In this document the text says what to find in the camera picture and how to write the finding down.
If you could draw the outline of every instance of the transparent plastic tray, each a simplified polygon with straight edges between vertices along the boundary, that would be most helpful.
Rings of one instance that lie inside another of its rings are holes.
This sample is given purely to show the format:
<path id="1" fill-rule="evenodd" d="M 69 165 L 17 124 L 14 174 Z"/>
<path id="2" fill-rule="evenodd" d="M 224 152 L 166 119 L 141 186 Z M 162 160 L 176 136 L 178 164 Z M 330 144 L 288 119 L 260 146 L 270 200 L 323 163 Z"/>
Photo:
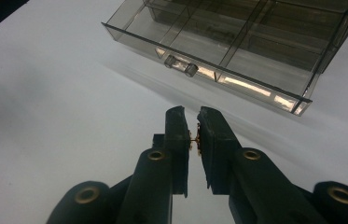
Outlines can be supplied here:
<path id="1" fill-rule="evenodd" d="M 348 0 L 126 0 L 115 40 L 300 116 L 348 36 Z"/>

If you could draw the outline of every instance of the screw hole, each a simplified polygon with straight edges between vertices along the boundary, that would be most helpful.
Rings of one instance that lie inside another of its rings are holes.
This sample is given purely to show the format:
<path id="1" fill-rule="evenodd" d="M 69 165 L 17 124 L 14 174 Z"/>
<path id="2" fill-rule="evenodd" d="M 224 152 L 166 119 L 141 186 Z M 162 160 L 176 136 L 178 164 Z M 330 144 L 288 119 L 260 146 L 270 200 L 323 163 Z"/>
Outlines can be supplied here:
<path id="1" fill-rule="evenodd" d="M 153 160 L 153 161 L 159 161 L 164 158 L 164 154 L 160 151 L 152 151 L 148 155 L 148 158 Z"/>
<path id="2" fill-rule="evenodd" d="M 100 191 L 94 186 L 88 186 L 77 192 L 75 202 L 77 203 L 91 203 L 98 198 Z"/>
<path id="3" fill-rule="evenodd" d="M 348 190 L 339 187 L 330 187 L 327 189 L 328 195 L 339 203 L 348 204 Z"/>
<path id="4" fill-rule="evenodd" d="M 258 159 L 260 159 L 260 154 L 253 150 L 245 151 L 244 156 L 251 161 L 257 161 Z"/>

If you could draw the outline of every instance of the white table surface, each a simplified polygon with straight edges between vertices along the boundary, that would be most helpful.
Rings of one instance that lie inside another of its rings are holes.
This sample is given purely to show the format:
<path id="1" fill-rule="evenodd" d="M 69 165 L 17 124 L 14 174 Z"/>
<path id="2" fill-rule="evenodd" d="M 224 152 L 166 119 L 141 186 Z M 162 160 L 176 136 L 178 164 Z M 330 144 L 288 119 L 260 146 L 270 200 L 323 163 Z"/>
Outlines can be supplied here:
<path id="1" fill-rule="evenodd" d="M 348 185 L 348 39 L 301 117 L 187 78 L 113 41 L 121 0 L 31 0 L 0 23 L 0 223 L 44 223 L 74 185 L 113 186 L 133 172 L 164 113 L 219 109 L 245 147 L 264 150 L 294 183 Z M 233 223 L 227 196 L 206 189 L 196 150 L 189 196 L 173 223 Z"/>

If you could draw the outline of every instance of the circular hole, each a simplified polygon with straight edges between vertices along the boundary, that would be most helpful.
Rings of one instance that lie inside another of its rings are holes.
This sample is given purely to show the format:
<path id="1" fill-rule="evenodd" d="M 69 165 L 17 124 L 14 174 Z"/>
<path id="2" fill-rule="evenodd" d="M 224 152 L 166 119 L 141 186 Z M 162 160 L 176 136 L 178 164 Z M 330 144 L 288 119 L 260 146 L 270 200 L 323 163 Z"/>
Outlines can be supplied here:
<path id="1" fill-rule="evenodd" d="M 348 190 L 339 187 L 330 187 L 327 189 L 328 195 L 339 203 L 348 204 Z"/>
<path id="2" fill-rule="evenodd" d="M 260 154 L 258 154 L 256 151 L 253 151 L 253 150 L 245 151 L 244 156 L 251 161 L 256 161 L 260 159 Z"/>
<path id="3" fill-rule="evenodd" d="M 87 189 L 86 191 L 84 191 L 84 192 L 82 192 L 80 194 L 80 198 L 83 199 L 83 200 L 84 199 L 89 199 L 89 198 L 92 197 L 92 195 L 94 195 L 94 191 L 91 190 L 91 189 Z"/>
<path id="4" fill-rule="evenodd" d="M 147 156 L 149 159 L 151 159 L 153 161 L 159 161 L 162 158 L 164 158 L 164 154 L 160 151 L 152 151 Z"/>
<path id="5" fill-rule="evenodd" d="M 75 202 L 77 203 L 90 203 L 98 198 L 100 192 L 99 189 L 94 186 L 88 186 L 77 192 L 75 196 Z"/>
<path id="6" fill-rule="evenodd" d="M 288 213 L 288 216 L 294 223 L 299 223 L 299 224 L 310 223 L 310 220 L 300 211 L 296 211 L 296 210 L 290 211 Z"/>

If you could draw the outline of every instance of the white surface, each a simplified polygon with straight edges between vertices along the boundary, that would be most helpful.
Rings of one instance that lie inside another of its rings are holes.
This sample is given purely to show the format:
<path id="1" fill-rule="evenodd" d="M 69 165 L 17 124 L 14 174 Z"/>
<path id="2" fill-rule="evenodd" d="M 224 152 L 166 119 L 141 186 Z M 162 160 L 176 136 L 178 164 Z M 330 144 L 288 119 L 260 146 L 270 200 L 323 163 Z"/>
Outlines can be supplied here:
<path id="1" fill-rule="evenodd" d="M 308 190 L 348 184 L 348 39 L 303 117 L 190 79 L 114 42 L 100 21 L 114 1 L 35 1 L 0 23 L 0 223 L 43 223 L 78 184 L 113 186 L 133 172 L 164 113 L 183 105 L 195 133 L 201 105 L 221 110 L 245 147 L 266 151 Z M 232 223 L 227 197 L 206 189 L 190 155 L 189 197 L 173 223 Z"/>

